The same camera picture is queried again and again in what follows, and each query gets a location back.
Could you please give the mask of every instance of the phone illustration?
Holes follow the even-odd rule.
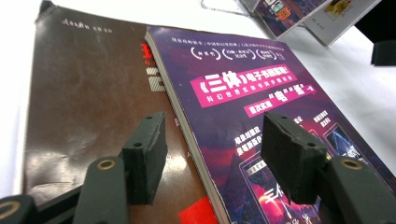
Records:
[[[368,163],[359,149],[338,123],[335,123],[329,131],[323,134],[326,141],[332,147],[336,155],[347,156]]]
[[[320,222],[315,205],[289,203],[260,152],[243,161],[239,168],[266,223]]]

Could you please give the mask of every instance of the white surface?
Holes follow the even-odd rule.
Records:
[[[1,3],[0,198],[21,192],[35,17],[39,1]]]
[[[61,7],[104,17],[171,25],[218,33],[267,37],[258,21],[202,9],[196,0],[54,1]],[[18,7],[9,3],[3,8]],[[6,10],[2,21],[0,116],[0,198],[21,190],[26,108],[39,2],[27,1],[22,11]],[[355,27],[324,48],[304,28],[286,34],[285,41],[332,97],[388,168],[396,174],[396,68],[370,65],[373,44]]]

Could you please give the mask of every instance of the book stack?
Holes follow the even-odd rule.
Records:
[[[287,44],[51,6],[36,22],[25,193],[43,203],[80,186],[89,163],[117,155],[158,111],[166,112],[167,162],[153,206],[132,206],[134,220],[178,222],[207,195],[219,223],[319,223],[319,200],[289,203],[260,156],[267,111],[292,118],[330,157],[368,164],[396,190],[395,176]]]

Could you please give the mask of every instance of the brown book cover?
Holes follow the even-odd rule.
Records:
[[[83,184],[89,164],[117,156],[139,122],[166,113],[168,155],[153,205],[135,223],[178,223],[205,197],[164,91],[146,24],[50,6],[36,21],[24,193],[42,204]]]

